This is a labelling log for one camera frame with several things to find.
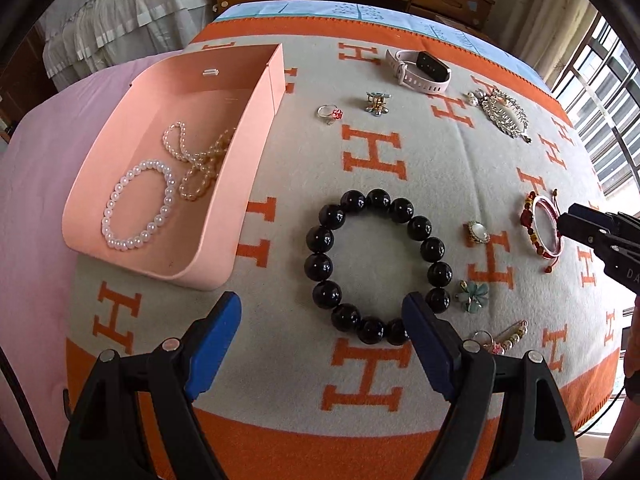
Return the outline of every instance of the champagne pearl necklace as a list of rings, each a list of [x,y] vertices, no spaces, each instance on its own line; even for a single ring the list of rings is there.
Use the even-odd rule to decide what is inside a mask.
[[[113,210],[116,207],[116,203],[120,199],[120,194],[131,181],[142,174],[146,170],[156,170],[162,176],[166,182],[166,188],[164,189],[164,200],[162,207],[154,219],[146,225],[146,229],[140,231],[140,234],[126,239],[119,239],[115,237],[115,234],[111,230],[111,217],[113,216]],[[128,251],[132,249],[139,249],[146,242],[151,241],[151,235],[158,232],[158,228],[162,227],[166,218],[171,212],[171,206],[174,204],[175,195],[175,179],[171,172],[171,168],[160,162],[159,160],[143,160],[137,166],[134,166],[120,179],[120,181],[114,186],[111,197],[107,202],[107,207],[104,209],[104,216],[102,217],[102,235],[104,236],[107,246],[110,249],[117,251]]]
[[[171,143],[169,142],[169,133],[175,128],[180,129],[180,134],[178,136],[178,146],[180,151],[172,148]],[[183,122],[176,121],[164,131],[164,134],[162,134],[162,144],[173,158],[181,162],[188,162],[191,164],[191,167],[180,181],[178,192],[180,192],[180,196],[183,199],[194,202],[207,192],[207,189],[209,189],[212,182],[215,182],[218,179],[218,175],[220,174],[220,169],[222,168],[222,163],[226,155],[226,150],[228,150],[229,143],[231,142],[231,136],[228,134],[228,130],[225,130],[225,132],[216,139],[216,142],[213,143],[206,152],[192,154],[188,152],[185,146],[186,129],[186,125]],[[198,173],[202,174],[200,183],[194,192],[189,192],[188,184]]]

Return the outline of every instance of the curtain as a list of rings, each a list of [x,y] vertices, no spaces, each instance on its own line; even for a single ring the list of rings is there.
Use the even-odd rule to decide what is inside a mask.
[[[588,0],[494,0],[482,30],[551,88],[596,17]]]

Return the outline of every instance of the beaded bracelet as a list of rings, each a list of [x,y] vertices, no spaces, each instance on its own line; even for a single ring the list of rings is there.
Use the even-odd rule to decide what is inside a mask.
[[[341,303],[342,289],[329,280],[334,272],[334,264],[325,253],[334,245],[333,231],[343,226],[347,214],[357,215],[365,209],[389,216],[396,224],[407,224],[409,238],[422,242],[420,256],[431,263],[427,279],[434,287],[427,293],[425,301],[436,314],[447,309],[450,297],[443,287],[449,285],[453,272],[449,265],[441,262],[445,253],[444,243],[431,237],[431,222],[428,218],[414,216],[414,205],[411,202],[405,198],[391,201],[389,194],[383,189],[373,189],[366,197],[352,189],[342,196],[339,205],[327,204],[320,210],[320,225],[311,228],[306,234],[306,246],[313,254],[305,260],[305,274],[309,279],[319,282],[312,293],[314,303],[320,308],[332,310],[331,323],[340,332],[355,330],[358,338],[368,345],[379,343],[386,337],[390,344],[400,346],[409,339],[402,318],[396,317],[384,323],[375,316],[362,317],[356,306]]]
[[[532,191],[527,195],[524,201],[524,209],[520,215],[520,224],[523,227],[526,227],[531,243],[536,249],[536,253],[539,256],[542,256],[545,260],[554,260],[551,265],[545,267],[546,273],[550,273],[553,270],[554,265],[558,262],[558,256],[560,256],[562,249],[564,248],[564,240],[562,239],[562,235],[558,232],[558,217],[560,216],[560,211],[558,209],[558,201],[556,200],[556,197],[558,196],[557,189],[553,190],[552,196],[553,202],[546,196],[539,195],[535,191]],[[535,215],[535,209],[537,206],[540,206],[546,212],[554,225],[556,246],[553,249],[547,247],[540,237]]]

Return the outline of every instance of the black bead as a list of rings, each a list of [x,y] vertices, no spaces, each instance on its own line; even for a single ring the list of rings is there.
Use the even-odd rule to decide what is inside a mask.
[[[404,330],[404,322],[401,317],[396,317],[386,324],[386,340],[394,346],[402,346],[409,341],[409,336]]]
[[[406,233],[411,240],[426,240],[431,236],[431,221],[425,216],[414,216],[406,226]]]
[[[378,213],[386,213],[391,205],[391,197],[384,189],[372,189],[367,195],[367,208]]]
[[[364,209],[364,206],[364,195],[355,189],[347,191],[340,199],[340,208],[345,213],[358,214]]]
[[[414,215],[414,205],[405,198],[396,198],[389,207],[389,216],[396,224],[406,224]]]
[[[351,303],[343,303],[331,313],[331,324],[340,332],[355,330],[360,323],[360,313]]]
[[[326,254],[310,254],[305,260],[305,274],[310,280],[322,282],[334,272],[334,264]]]
[[[362,318],[356,332],[358,333],[358,338],[364,344],[375,345],[384,338],[385,329],[385,324],[381,319],[374,316],[368,316]]]
[[[451,297],[446,290],[437,286],[427,292],[427,295],[424,297],[424,301],[426,301],[434,313],[441,314],[448,309]]]
[[[453,271],[445,262],[435,262],[427,271],[427,280],[433,286],[447,286],[452,278]]]
[[[432,264],[441,260],[444,256],[444,244],[436,237],[427,238],[420,245],[420,256],[422,259]]]
[[[322,225],[312,227],[306,234],[306,246],[315,253],[325,253],[334,246],[334,234]]]
[[[311,293],[314,303],[320,308],[335,308],[340,304],[342,299],[342,290],[340,285],[335,282],[320,282],[314,287]]]
[[[344,224],[345,215],[339,205],[327,204],[322,206],[322,209],[318,213],[318,219],[324,227],[336,230]]]

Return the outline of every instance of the white watch strap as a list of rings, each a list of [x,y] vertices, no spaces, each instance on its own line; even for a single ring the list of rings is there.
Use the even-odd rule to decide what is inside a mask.
[[[395,54],[386,51],[386,62],[389,63],[391,70],[398,78],[398,84],[408,86],[409,88],[421,92],[423,94],[444,94],[449,81],[451,81],[451,72],[444,82],[437,82],[428,79],[416,65],[418,61],[417,50],[398,50]]]

